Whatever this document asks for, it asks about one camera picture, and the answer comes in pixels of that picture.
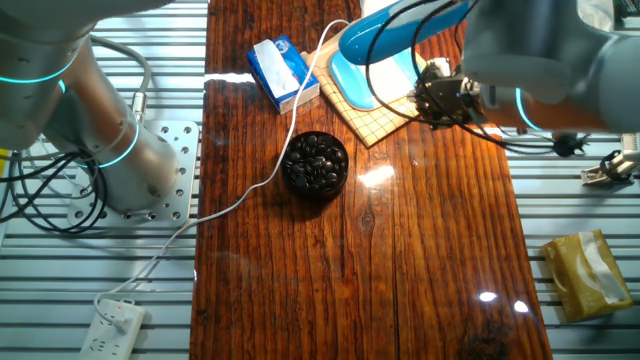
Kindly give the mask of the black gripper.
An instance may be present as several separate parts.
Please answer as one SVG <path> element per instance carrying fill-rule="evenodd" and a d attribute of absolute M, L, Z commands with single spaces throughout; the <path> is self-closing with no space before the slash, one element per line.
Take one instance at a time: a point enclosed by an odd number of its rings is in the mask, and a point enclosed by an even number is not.
<path fill-rule="evenodd" d="M 462 74 L 430 74 L 430 68 L 424 67 L 417 76 L 413 95 L 426 96 L 427 103 L 420 98 L 408 98 L 415 107 L 414 120 L 430 122 L 435 129 L 471 124 L 473 97 L 464 89 L 465 80 L 466 77 Z"/>

